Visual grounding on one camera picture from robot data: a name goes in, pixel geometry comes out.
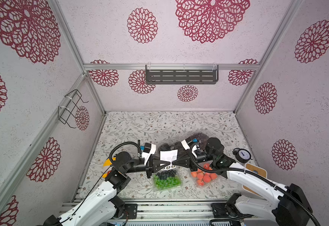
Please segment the white sticker label sheet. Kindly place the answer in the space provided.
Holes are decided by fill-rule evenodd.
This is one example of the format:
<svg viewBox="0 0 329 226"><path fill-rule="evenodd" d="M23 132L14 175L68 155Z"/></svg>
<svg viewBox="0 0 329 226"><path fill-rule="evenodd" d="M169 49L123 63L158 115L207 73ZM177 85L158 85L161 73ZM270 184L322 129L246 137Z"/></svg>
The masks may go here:
<svg viewBox="0 0 329 226"><path fill-rule="evenodd" d="M173 162L177 160L178 150L160 151L160 160L166 162Z"/></svg>

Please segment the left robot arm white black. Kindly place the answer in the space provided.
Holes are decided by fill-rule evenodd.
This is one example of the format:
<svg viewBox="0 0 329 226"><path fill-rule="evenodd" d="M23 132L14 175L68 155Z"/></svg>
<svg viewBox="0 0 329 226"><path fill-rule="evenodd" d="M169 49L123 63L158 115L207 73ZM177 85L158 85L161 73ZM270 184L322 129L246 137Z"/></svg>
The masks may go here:
<svg viewBox="0 0 329 226"><path fill-rule="evenodd" d="M113 167L105 180L78 205L59 217L51 215L44 226L99 226L113 217L119 218L124 213L125 202L118 197L130 182L126 172L144 171L151 176L171 163L151 156L147 163L144 159L133 159L128 152L116 155Z"/></svg>

